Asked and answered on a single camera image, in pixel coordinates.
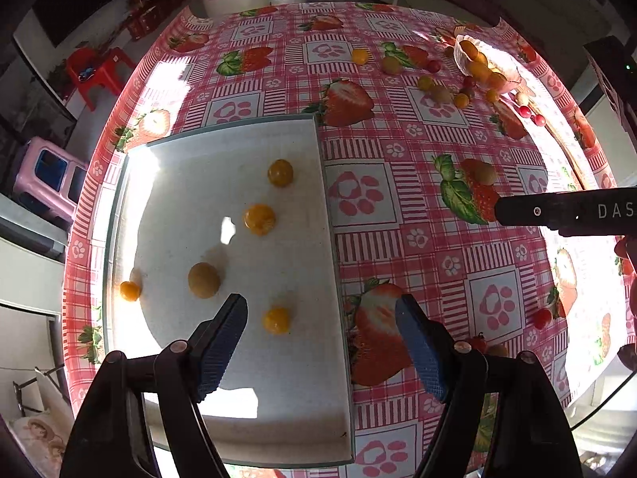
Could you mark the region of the person right hand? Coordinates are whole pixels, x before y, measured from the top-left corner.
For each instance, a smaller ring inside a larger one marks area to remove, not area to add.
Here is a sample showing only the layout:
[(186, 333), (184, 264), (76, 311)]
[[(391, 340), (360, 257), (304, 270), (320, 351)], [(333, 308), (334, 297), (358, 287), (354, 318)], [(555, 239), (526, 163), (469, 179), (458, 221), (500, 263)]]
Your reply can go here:
[(635, 235), (625, 235), (614, 246), (622, 273), (628, 282), (628, 306), (634, 317), (637, 316), (636, 245)]

